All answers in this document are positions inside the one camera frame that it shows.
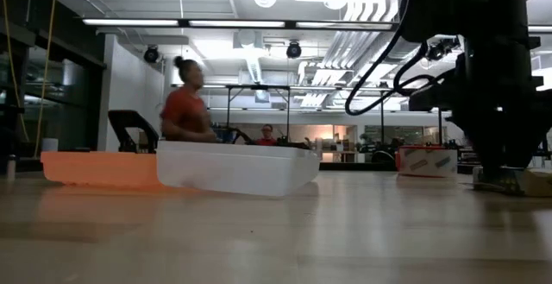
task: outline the wooden floor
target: wooden floor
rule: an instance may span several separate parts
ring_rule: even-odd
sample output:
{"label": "wooden floor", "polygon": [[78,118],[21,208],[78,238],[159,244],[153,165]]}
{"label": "wooden floor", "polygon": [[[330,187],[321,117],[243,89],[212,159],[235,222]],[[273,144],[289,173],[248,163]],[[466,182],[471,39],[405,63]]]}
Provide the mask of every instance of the wooden floor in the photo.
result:
{"label": "wooden floor", "polygon": [[284,199],[25,176],[0,196],[0,283],[550,284],[552,199],[384,172]]}

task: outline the ceiling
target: ceiling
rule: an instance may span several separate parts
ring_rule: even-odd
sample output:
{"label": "ceiling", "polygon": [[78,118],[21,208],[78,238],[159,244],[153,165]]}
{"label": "ceiling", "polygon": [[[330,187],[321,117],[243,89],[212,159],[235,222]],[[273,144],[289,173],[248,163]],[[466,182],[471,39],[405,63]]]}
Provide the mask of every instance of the ceiling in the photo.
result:
{"label": "ceiling", "polygon": [[[296,0],[276,0],[270,8],[261,8],[255,0],[60,0],[64,5],[85,17],[122,17],[122,18],[223,18],[223,19],[275,19],[275,20],[343,20],[348,15],[347,7],[341,9],[329,9],[321,2],[303,2]],[[552,24],[552,9],[549,3],[552,0],[530,0],[528,12],[531,24]],[[336,44],[337,32],[331,31],[287,31],[287,30],[263,30],[259,29],[263,37],[264,47],[269,47],[259,58],[258,65],[265,72],[293,72],[298,73],[302,61],[320,61],[324,55]],[[127,29],[120,35],[120,42],[132,44],[140,50],[145,50],[145,37],[172,36],[189,38],[189,45],[179,44],[161,45],[160,50],[167,57],[182,54],[185,47],[190,47],[198,53],[206,66],[209,82],[226,80],[218,76],[239,75],[250,68],[250,62],[243,57],[233,55],[233,37],[235,30],[230,29]],[[373,38],[373,42],[363,49],[363,54],[351,69],[359,71],[362,64],[373,60],[374,55],[385,46],[389,35],[380,35]],[[346,43],[353,46],[358,36],[342,37],[343,46]],[[298,60],[288,60],[285,51],[290,41],[299,41],[303,53]],[[538,49],[541,54],[552,52],[552,37],[543,36],[543,46]],[[419,73],[438,75],[454,66],[454,57],[448,57],[440,63],[432,63],[428,66],[418,64],[406,75],[405,79]],[[382,76],[383,80],[391,80],[400,66],[390,71],[391,75]]]}

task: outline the man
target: man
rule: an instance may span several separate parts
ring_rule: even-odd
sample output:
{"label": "man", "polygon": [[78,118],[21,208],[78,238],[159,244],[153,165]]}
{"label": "man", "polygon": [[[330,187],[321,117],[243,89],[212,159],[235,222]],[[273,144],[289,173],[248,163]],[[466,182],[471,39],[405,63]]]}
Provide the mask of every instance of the man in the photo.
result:
{"label": "man", "polygon": [[194,60],[174,59],[184,85],[166,99],[161,112],[161,132],[168,141],[216,142],[210,118],[198,91],[204,85],[201,68]]}
{"label": "man", "polygon": [[276,140],[273,138],[273,126],[270,124],[263,125],[262,129],[262,138],[255,141],[259,146],[276,146]]}

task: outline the security camera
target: security camera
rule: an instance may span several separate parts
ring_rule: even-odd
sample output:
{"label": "security camera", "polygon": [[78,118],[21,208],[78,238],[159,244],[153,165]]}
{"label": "security camera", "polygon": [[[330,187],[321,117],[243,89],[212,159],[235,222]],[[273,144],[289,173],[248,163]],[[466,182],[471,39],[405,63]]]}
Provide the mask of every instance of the security camera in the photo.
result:
{"label": "security camera", "polygon": [[287,52],[285,52],[288,59],[296,59],[301,56],[301,47],[299,46],[298,41],[290,41],[290,46],[287,47]]}
{"label": "security camera", "polygon": [[159,51],[157,50],[158,46],[148,46],[146,53],[144,53],[144,60],[147,63],[155,64],[158,63],[161,59]]}

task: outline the black chair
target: black chair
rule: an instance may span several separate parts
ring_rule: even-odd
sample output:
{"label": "black chair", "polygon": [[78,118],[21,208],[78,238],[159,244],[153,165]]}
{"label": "black chair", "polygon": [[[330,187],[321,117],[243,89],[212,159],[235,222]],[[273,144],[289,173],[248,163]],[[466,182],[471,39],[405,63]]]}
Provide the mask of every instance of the black chair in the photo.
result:
{"label": "black chair", "polygon": [[155,132],[155,129],[152,127],[149,122],[144,119],[140,114],[135,110],[110,110],[108,112],[108,119],[110,120],[111,127],[117,135],[119,140],[120,152],[138,152],[136,147],[136,142],[132,140],[127,129],[141,129],[144,131],[147,137],[147,152],[149,154],[155,154],[155,149],[157,148],[157,141],[159,140],[159,135]]}

